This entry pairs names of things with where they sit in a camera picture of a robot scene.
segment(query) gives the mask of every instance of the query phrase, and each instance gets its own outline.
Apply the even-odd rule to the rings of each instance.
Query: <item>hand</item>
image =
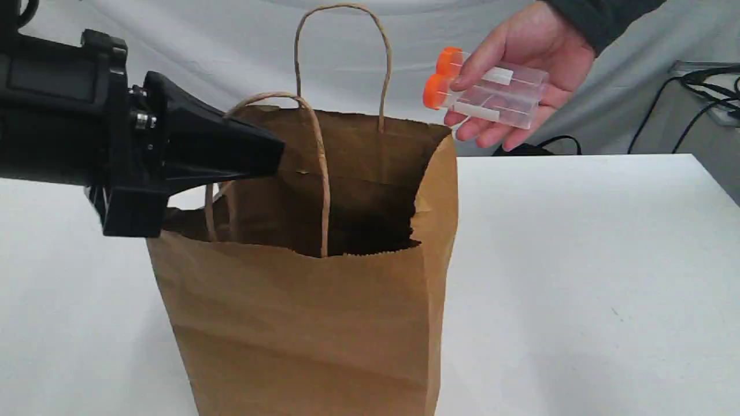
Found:
[[[524,143],[555,111],[565,105],[591,70],[596,54],[578,30],[544,1],[527,6],[501,23],[468,58],[452,85],[466,90],[499,62],[537,68],[550,73],[550,81],[529,130],[478,118],[467,120],[457,131],[462,141],[478,137],[480,147],[491,147],[505,138],[506,151]],[[448,112],[445,124],[454,126],[466,116]]]

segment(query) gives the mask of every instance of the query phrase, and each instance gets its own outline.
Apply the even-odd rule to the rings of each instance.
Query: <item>paper bag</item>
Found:
[[[275,96],[302,108],[249,105]],[[449,129],[290,93],[227,116],[286,142],[278,174],[173,209],[148,241],[201,416],[432,416],[457,231]]]

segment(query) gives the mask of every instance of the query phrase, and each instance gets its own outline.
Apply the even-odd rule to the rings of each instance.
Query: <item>table surface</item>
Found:
[[[0,415],[196,415],[144,242],[81,192],[0,181]],[[740,208],[691,156],[460,159],[446,305],[438,416],[740,409]]]

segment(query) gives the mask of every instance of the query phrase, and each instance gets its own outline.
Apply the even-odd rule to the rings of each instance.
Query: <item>dark sleeve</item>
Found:
[[[666,0],[546,0],[578,29],[600,55],[635,20]]]

